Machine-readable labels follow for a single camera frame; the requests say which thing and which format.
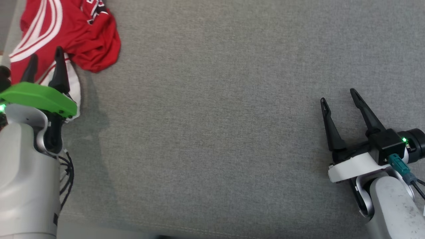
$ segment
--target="white stripe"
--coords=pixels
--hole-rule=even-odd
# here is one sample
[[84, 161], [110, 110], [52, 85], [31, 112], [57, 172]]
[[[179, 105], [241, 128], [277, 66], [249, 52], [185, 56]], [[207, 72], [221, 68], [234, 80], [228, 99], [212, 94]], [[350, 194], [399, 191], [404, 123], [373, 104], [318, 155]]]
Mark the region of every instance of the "white stripe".
[[35, 16], [34, 20], [31, 22], [31, 25], [29, 26], [28, 31], [26, 32], [25, 36], [22, 38], [21, 42], [18, 44], [18, 46], [13, 50], [13, 52], [10, 54], [10, 56], [15, 55], [17, 52], [20, 51], [22, 44], [24, 44], [28, 37], [31, 36], [32, 31], [34, 30], [34, 27], [37, 23], [38, 18], [40, 17], [40, 14], [42, 11], [45, 11], [46, 6], [45, 4], [43, 4], [46, 0], [42, 0], [42, 2], [40, 3], [40, 7], [38, 8], [38, 12], [37, 15]]
[[34, 40], [33, 41], [28, 40], [28, 42], [23, 47], [21, 47], [21, 49], [18, 51], [17, 54], [21, 54], [24, 51], [28, 50], [29, 48], [31, 48], [32, 45], [34, 45], [38, 41], [41, 41], [43, 38], [45, 38], [46, 36], [48, 36], [51, 33], [53, 27], [56, 24], [56, 11], [55, 11], [55, 6], [52, 3], [52, 1], [49, 0], [49, 2], [50, 2], [50, 11], [51, 11], [51, 21], [50, 21], [49, 28], [47, 29], [47, 31], [42, 36], [40, 36], [40, 33], [38, 33], [38, 35], [35, 35], [35, 33], [33, 32], [33, 34], [31, 34], [30, 39], [34, 39]]
[[11, 57], [10, 62], [20, 61], [20, 60], [23, 60], [23, 59], [31, 56], [33, 53], [38, 51], [44, 45], [49, 43], [59, 33], [60, 28], [62, 26], [62, 20], [63, 20], [62, 5], [60, 3], [60, 0], [49, 0], [49, 2], [51, 4], [51, 8], [53, 9], [53, 7], [54, 7], [56, 9], [56, 15], [55, 15], [56, 21], [55, 21], [55, 25], [53, 26], [52, 32], [49, 33], [44, 39], [39, 41], [37, 44], [30, 47], [28, 50]]
[[[65, 63], [67, 63], [69, 60], [69, 56], [67, 53], [63, 53], [63, 57], [65, 60]], [[40, 84], [40, 85], [48, 85], [48, 83], [50, 82], [50, 80], [47, 82], [47, 84], [45, 84], [44, 82], [46, 81], [46, 76], [49, 75], [51, 73], [52, 70], [54, 70], [56, 67], [53, 67], [54, 65], [56, 65], [56, 61], [53, 61], [53, 63], [51, 63], [49, 65], [49, 67], [46, 69], [46, 71], [43, 73], [43, 75], [35, 82], [36, 84]]]
[[94, 5], [93, 9], [91, 10], [90, 16], [93, 16], [94, 10], [96, 10], [98, 4], [99, 4], [99, 0], [96, 1], [96, 4]]
[[46, 72], [45, 73], [45, 75], [44, 75], [44, 77], [45, 77], [45, 79], [44, 79], [44, 81], [42, 81], [42, 82], [40, 82], [39, 84], [40, 85], [45, 85], [45, 86], [48, 86], [49, 85], [49, 83], [51, 82], [51, 78], [49, 78], [49, 77], [46, 77], [47, 75], [49, 75], [52, 71], [54, 71], [56, 69], [56, 67], [53, 67], [52, 69], [50, 69], [48, 72]]
[[42, 1], [42, 4], [44, 5], [44, 10], [41, 12], [40, 17], [37, 19], [37, 24], [35, 25], [34, 31], [31, 33], [31, 36], [28, 40], [28, 42], [36, 42], [40, 39], [40, 32], [41, 32], [41, 27], [43, 27], [43, 23], [44, 23], [44, 18], [46, 15], [46, 10], [47, 10], [47, 2], [46, 0]]

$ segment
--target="wire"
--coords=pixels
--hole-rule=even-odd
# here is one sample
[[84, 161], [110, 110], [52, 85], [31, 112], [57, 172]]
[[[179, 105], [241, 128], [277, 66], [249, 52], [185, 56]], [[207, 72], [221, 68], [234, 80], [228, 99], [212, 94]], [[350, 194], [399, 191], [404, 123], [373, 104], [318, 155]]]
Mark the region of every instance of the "wire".
[[68, 166], [70, 168], [70, 171], [69, 171], [70, 175], [69, 175], [68, 181], [66, 182], [66, 185], [64, 187], [64, 189], [65, 189], [66, 186], [68, 186], [67, 184], [69, 184], [68, 192], [66, 193], [65, 198], [63, 199], [62, 203], [60, 204], [60, 210], [62, 210], [63, 206], [65, 205], [66, 200], [68, 199], [68, 196], [71, 193], [72, 186], [74, 185], [74, 164], [72, 163], [72, 159], [71, 159], [71, 156], [69, 156], [68, 150], [64, 149], [64, 151], [65, 151], [65, 154], [66, 154], [66, 156], [68, 157], [68, 160], [69, 160]]
[[67, 164], [69, 164], [69, 160], [67, 160], [66, 158], [62, 157], [62, 156], [58, 156], [58, 158], [62, 159], [63, 161], [65, 161]]
[[422, 180], [420, 180], [420, 179], [418, 179], [418, 183], [420, 183], [420, 184], [422, 184], [422, 185], [424, 185], [424, 186], [425, 186], [425, 182], [424, 182], [424, 181], [422, 181]]
[[415, 187], [416, 191], [418, 191], [419, 195], [421, 195], [421, 197], [425, 200], [425, 194], [422, 192], [419, 186], [415, 183], [415, 181], [412, 181], [411, 183]]
[[68, 169], [65, 169], [65, 174], [60, 178], [60, 181], [59, 182], [62, 182], [67, 175], [69, 175], [69, 170]]
[[63, 186], [63, 188], [60, 190], [59, 195], [62, 195], [62, 193], [65, 192], [66, 188], [71, 183], [70, 180], [69, 180], [70, 178], [71, 178], [71, 176], [69, 176], [68, 180], [65, 183], [65, 186]]

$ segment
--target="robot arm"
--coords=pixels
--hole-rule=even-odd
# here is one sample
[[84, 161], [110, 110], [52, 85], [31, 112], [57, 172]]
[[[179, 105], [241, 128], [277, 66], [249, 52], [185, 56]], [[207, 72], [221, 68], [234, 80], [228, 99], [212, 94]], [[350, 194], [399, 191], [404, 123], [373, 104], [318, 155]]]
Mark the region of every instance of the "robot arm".
[[[416, 178], [409, 174], [406, 164], [425, 157], [425, 134], [417, 128], [398, 133], [386, 129], [359, 93], [354, 89], [350, 92], [367, 125], [368, 141], [347, 147], [322, 98], [320, 104], [333, 158], [329, 178], [332, 182], [349, 182], [360, 213], [370, 219], [366, 228], [371, 238], [423, 238], [425, 219], [414, 203], [410, 187], [416, 185]], [[394, 156], [404, 170], [391, 165]]]
[[34, 84], [33, 55], [21, 83], [0, 93], [8, 121], [0, 131], [0, 239], [56, 238], [61, 127], [77, 113], [77, 105], [66, 96], [69, 83], [60, 47], [55, 60], [49, 86]]

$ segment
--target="gray couch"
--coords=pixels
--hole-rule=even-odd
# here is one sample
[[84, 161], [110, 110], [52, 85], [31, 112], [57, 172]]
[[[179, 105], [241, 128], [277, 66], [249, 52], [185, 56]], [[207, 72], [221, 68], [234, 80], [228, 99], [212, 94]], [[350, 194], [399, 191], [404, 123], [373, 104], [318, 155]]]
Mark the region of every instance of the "gray couch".
[[[349, 186], [327, 177], [319, 101], [348, 143], [366, 139], [352, 87], [385, 126], [425, 130], [423, 1], [106, 5], [122, 49], [98, 74], [77, 68], [82, 115], [63, 132], [76, 178], [60, 220], [206, 238], [367, 238]], [[412, 168], [425, 178], [425, 160]]]

